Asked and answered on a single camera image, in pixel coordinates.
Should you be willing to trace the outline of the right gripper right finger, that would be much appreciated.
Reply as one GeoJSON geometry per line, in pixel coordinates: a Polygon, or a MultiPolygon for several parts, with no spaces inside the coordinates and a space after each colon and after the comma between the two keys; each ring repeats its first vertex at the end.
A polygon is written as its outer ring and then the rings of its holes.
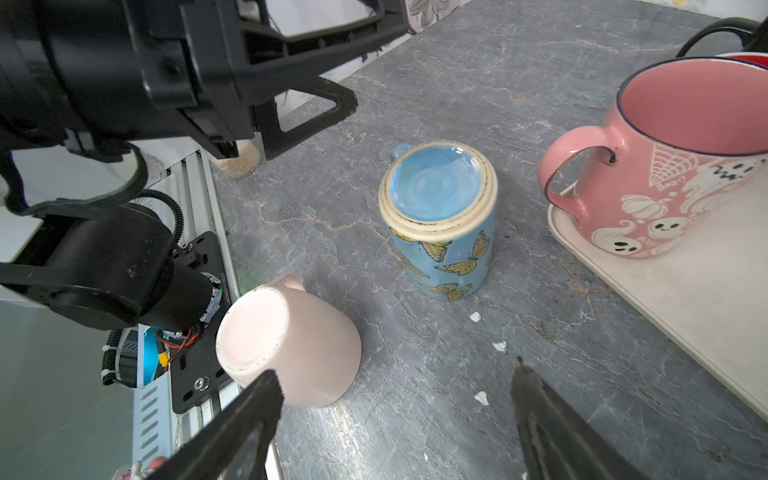
{"type": "Polygon", "coordinates": [[[514,370],[511,397],[530,479],[644,479],[530,365],[514,370]]]}

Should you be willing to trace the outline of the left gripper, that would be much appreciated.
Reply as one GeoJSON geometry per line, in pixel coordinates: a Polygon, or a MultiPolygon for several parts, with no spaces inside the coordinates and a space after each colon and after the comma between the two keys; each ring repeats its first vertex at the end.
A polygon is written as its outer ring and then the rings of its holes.
{"type": "Polygon", "coordinates": [[[238,141],[253,141],[273,160],[340,123],[357,110],[357,96],[318,76],[408,30],[401,1],[364,5],[372,11],[365,19],[286,37],[267,26],[264,1],[123,2],[141,80],[125,138],[186,136],[218,159],[237,156],[238,141]],[[228,19],[241,20],[244,35],[239,91],[227,51],[236,30],[227,26],[228,19]],[[328,109],[312,117],[305,113],[286,129],[274,97],[287,90],[324,101],[328,109]]]}

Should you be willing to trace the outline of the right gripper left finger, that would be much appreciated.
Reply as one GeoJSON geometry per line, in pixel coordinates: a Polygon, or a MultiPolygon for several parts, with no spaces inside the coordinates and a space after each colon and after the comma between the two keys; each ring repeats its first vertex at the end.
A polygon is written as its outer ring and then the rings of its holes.
{"type": "Polygon", "coordinates": [[[283,403],[276,372],[263,372],[148,478],[265,479],[283,403]]]}

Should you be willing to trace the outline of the light pink mug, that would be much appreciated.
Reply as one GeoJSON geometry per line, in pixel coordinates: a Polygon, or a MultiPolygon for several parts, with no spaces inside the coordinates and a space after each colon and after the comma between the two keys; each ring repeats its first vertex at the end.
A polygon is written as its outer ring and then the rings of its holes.
{"type": "Polygon", "coordinates": [[[290,406],[320,408],[352,386],[362,359],[353,321],[307,292],[293,275],[241,295],[225,313],[215,343],[226,374],[247,387],[273,370],[290,406]]]}

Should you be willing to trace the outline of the dark pink mug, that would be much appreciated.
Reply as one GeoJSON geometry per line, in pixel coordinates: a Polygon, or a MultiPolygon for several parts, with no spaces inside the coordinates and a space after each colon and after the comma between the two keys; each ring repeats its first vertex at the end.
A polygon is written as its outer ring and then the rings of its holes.
{"type": "Polygon", "coordinates": [[[766,165],[766,68],[680,58],[637,71],[601,125],[558,138],[538,183],[591,245],[641,259],[668,251],[766,165]]]}

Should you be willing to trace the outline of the cream white mug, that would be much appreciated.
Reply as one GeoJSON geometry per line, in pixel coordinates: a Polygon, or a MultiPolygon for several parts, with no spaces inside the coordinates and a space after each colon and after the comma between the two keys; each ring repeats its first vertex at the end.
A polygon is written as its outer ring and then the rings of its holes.
{"type": "Polygon", "coordinates": [[[720,54],[721,58],[739,60],[768,68],[768,54],[763,52],[732,52],[720,54]]]}

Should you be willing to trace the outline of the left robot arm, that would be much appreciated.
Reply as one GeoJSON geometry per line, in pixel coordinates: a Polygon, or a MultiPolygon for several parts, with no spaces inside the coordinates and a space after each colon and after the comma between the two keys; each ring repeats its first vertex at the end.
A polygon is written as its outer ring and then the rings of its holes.
{"type": "Polygon", "coordinates": [[[1,175],[6,208],[41,220],[1,267],[4,287],[81,325],[200,332],[223,305],[220,278],[182,263],[183,227],[138,204],[139,158],[120,188],[31,204],[16,152],[62,147],[102,163],[139,142],[187,136],[218,159],[260,136],[273,159],[350,116],[354,92],[325,73],[408,28],[400,1],[369,1],[352,23],[287,37],[265,2],[5,1],[1,5],[1,175]]]}

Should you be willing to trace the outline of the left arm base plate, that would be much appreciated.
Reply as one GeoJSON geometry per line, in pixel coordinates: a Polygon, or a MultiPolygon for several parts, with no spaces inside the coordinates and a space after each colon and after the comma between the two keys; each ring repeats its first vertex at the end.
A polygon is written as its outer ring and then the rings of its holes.
{"type": "Polygon", "coordinates": [[[201,274],[215,278],[222,293],[219,309],[202,328],[201,333],[170,364],[171,403],[176,414],[186,413],[201,405],[220,387],[231,382],[216,356],[216,333],[231,305],[228,278],[224,258],[215,233],[208,231],[192,241],[192,250],[183,264],[201,274]]]}

